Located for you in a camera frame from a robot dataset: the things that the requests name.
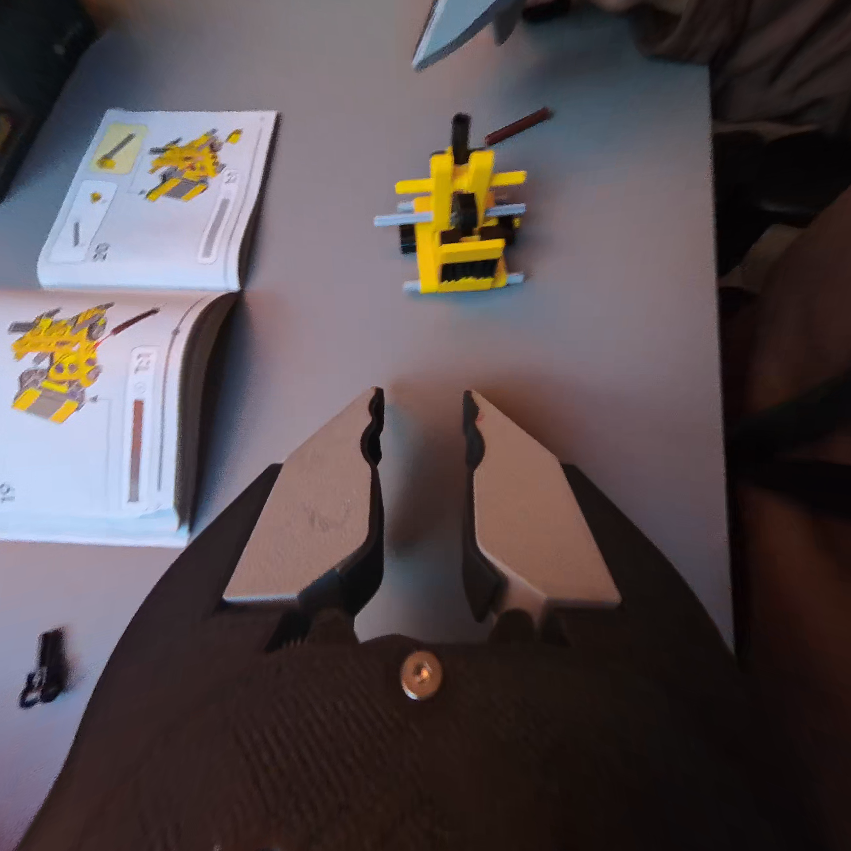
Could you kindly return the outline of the dark red lego axle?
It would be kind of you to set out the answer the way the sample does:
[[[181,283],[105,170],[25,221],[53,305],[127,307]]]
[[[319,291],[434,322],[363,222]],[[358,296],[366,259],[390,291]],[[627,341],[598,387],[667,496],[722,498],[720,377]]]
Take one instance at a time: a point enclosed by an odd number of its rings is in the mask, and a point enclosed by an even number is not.
[[[554,112],[549,107],[539,108],[538,110],[531,112],[516,121],[505,124],[504,126],[487,133],[484,137],[484,145],[486,147],[493,147],[494,145],[512,139],[521,133],[525,133],[531,128],[551,120],[553,117]]]

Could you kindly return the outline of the yellow lego vehicle model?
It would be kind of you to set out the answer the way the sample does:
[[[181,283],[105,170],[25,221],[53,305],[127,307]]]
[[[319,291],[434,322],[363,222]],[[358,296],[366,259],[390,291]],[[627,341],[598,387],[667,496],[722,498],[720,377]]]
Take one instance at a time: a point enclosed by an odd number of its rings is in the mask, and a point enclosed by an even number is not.
[[[526,281],[509,269],[506,252],[527,208],[500,191],[523,186],[527,172],[497,170],[491,148],[471,146],[471,123],[456,113],[449,145],[430,155],[428,176],[398,181],[396,212],[374,219],[376,227],[396,228],[401,253],[416,260],[419,276],[403,284],[406,292],[480,293]]]

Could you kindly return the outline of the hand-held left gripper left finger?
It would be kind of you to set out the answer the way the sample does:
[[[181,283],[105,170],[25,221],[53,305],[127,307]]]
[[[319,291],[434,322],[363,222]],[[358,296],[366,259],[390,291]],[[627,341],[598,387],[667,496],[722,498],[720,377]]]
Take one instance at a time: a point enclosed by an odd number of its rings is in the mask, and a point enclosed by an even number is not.
[[[378,474],[385,393],[371,387],[282,463],[224,590],[232,604],[296,602],[356,616],[384,574]]]

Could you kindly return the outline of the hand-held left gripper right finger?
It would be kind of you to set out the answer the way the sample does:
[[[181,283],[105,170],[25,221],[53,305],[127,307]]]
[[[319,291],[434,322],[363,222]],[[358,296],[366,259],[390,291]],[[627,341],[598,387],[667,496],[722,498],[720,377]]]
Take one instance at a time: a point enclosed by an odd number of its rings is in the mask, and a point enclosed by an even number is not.
[[[475,390],[463,395],[462,431],[462,581],[474,620],[617,609],[621,593],[557,456]]]

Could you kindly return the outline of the black flat case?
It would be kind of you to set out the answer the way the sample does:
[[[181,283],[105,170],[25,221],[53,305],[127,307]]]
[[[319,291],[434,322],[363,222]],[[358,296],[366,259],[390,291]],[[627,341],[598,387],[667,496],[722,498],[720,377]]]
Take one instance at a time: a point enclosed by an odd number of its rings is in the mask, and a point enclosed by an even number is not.
[[[1,198],[97,37],[79,1],[1,3]]]

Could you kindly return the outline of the small black lego piece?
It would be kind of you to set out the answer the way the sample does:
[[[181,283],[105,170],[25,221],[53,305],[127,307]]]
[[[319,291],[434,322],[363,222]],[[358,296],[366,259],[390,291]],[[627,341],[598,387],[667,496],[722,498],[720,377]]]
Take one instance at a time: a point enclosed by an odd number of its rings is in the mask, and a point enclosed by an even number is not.
[[[36,665],[27,674],[18,698],[19,708],[27,710],[56,700],[66,690],[68,675],[64,630],[59,627],[42,633],[38,640]]]

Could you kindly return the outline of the lego instruction booklet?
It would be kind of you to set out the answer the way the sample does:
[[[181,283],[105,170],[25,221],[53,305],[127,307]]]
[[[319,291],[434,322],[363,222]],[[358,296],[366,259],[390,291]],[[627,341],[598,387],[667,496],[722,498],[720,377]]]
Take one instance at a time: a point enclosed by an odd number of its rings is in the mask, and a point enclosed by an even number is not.
[[[112,109],[2,289],[2,541],[185,547],[207,365],[278,112]]]

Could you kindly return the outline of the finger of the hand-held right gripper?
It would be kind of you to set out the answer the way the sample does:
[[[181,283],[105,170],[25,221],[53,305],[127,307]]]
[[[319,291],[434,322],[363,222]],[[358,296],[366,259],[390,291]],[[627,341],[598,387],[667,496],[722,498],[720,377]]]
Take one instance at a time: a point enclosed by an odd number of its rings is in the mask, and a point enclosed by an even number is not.
[[[412,68],[422,71],[476,36],[502,10],[502,1],[432,1],[417,40]]]
[[[526,5],[524,0],[498,1],[494,5],[492,27],[495,44],[501,46],[513,33],[522,17]]]

